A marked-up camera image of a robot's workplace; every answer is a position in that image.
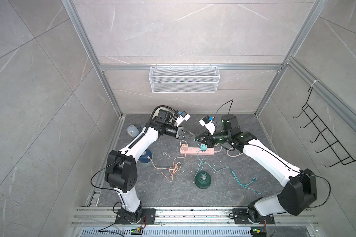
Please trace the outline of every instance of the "vent grille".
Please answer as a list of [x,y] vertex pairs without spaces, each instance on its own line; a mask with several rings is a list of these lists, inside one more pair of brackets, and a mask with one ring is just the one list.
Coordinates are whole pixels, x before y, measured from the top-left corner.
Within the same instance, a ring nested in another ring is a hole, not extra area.
[[99,237],[99,236],[120,236],[125,237],[143,236],[143,237],[250,237],[250,227],[147,227],[141,231],[140,235],[131,235],[132,227],[124,227],[121,231],[116,228],[107,228],[107,232],[98,232],[99,227],[85,227],[80,237]]
[[149,71],[153,93],[216,92],[219,78],[215,66],[155,66]]

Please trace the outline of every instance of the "pink power strip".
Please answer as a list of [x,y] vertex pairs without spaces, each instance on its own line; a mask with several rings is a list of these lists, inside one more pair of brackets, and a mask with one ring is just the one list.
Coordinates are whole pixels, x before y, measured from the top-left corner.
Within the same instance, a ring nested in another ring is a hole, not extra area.
[[[189,147],[188,150],[183,150],[181,148],[181,154],[184,155],[186,153],[186,155],[196,155],[198,154],[198,151],[200,150],[199,147]],[[199,152],[199,155],[214,155],[215,154],[215,150],[213,148],[207,148],[207,150],[201,150]]]

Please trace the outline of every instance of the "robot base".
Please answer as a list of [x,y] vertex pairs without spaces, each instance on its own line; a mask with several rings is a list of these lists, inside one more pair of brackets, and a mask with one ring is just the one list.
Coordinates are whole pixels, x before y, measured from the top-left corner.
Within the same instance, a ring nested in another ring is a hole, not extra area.
[[[136,217],[136,213],[140,213],[140,218]],[[142,218],[143,215],[145,215],[146,219],[146,224],[147,225],[153,225],[154,220],[156,219],[156,209],[153,208],[142,208],[140,205],[140,210],[137,210],[135,213],[131,213],[129,211],[124,210],[123,207],[118,209],[117,211],[117,216],[116,216],[116,224],[124,224],[124,225],[129,225],[132,223],[137,223],[140,224],[143,222]]]
[[[248,208],[234,208],[232,209],[233,213],[233,220],[235,221],[235,224],[237,225],[246,225],[251,223],[249,220],[250,215],[248,214]],[[268,215],[268,216],[262,216],[261,221],[256,224],[261,224],[264,225],[266,220],[266,224],[274,224],[274,217],[273,215]]]

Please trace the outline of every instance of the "blue tape roll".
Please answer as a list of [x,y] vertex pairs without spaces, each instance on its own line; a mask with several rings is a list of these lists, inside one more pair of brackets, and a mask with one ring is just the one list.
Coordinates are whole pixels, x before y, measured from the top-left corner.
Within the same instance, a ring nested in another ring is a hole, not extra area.
[[139,162],[146,164],[148,162],[150,162],[148,156],[153,159],[153,155],[152,152],[149,149],[146,149],[140,156],[140,158],[138,159]]

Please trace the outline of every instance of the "pink cable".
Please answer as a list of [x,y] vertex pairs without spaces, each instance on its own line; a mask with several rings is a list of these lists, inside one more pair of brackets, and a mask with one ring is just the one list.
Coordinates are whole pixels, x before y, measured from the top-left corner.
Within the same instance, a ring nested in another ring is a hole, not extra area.
[[[186,144],[187,144],[187,142],[185,141],[185,140],[182,140],[182,141],[180,141],[179,142],[179,144],[180,144],[180,146],[182,147],[182,142],[185,142]],[[176,174],[176,173],[178,173],[178,171],[181,169],[181,167],[182,167],[182,163],[180,163],[180,162],[177,162],[176,164],[175,164],[175,159],[177,159],[177,158],[185,158],[186,157],[186,152],[183,150],[183,153],[185,154],[185,156],[180,156],[180,157],[176,157],[176,158],[174,158],[174,160],[173,160],[173,166],[171,166],[170,168],[157,168],[155,165],[154,165],[154,163],[153,163],[153,160],[148,156],[148,159],[152,162],[152,164],[153,164],[153,166],[156,168],[156,169],[167,169],[167,170],[169,170],[169,172],[171,173],[171,175],[170,175],[170,178],[171,178],[171,181],[166,177],[166,175],[163,173],[163,172],[161,172],[164,176],[165,176],[165,178],[171,183],[171,182],[173,182],[173,178],[174,178],[174,174]]]
[[230,155],[230,154],[228,154],[228,151],[227,151],[227,155],[229,156],[229,157],[237,157],[237,156],[239,156],[239,155],[242,155],[243,153],[240,153],[240,154],[238,154],[238,155]]
[[222,149],[223,149],[223,147],[221,146],[221,147],[220,147],[220,150],[216,150],[215,153],[220,152]]

